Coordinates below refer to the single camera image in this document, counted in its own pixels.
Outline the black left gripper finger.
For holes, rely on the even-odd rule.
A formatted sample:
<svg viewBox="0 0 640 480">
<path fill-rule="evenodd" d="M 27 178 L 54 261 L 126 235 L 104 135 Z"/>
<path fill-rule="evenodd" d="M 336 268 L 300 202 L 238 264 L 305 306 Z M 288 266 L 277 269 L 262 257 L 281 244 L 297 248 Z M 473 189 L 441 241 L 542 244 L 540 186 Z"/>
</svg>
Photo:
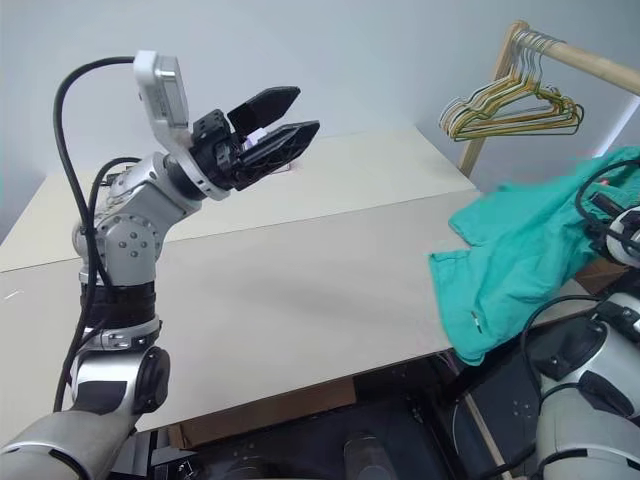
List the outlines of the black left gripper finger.
<svg viewBox="0 0 640 480">
<path fill-rule="evenodd" d="M 233 188 L 244 190 L 298 158 L 318 133 L 317 120 L 278 127 L 237 157 Z"/>
<path fill-rule="evenodd" d="M 249 135 L 279 120 L 301 93 L 297 86 L 267 88 L 227 113 L 239 135 Z"/>
</svg>

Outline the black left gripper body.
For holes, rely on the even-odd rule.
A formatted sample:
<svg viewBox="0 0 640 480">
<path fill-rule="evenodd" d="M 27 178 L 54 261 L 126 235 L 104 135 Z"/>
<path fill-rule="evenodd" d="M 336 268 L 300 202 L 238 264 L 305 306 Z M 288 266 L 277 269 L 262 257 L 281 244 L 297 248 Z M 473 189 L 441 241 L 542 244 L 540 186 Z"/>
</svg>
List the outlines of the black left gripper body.
<svg viewBox="0 0 640 480">
<path fill-rule="evenodd" d="M 225 191 L 241 191 L 250 185 L 246 166 L 240 159 L 247 136 L 246 130 L 215 109 L 193 123 L 190 154 L 215 186 Z"/>
</svg>

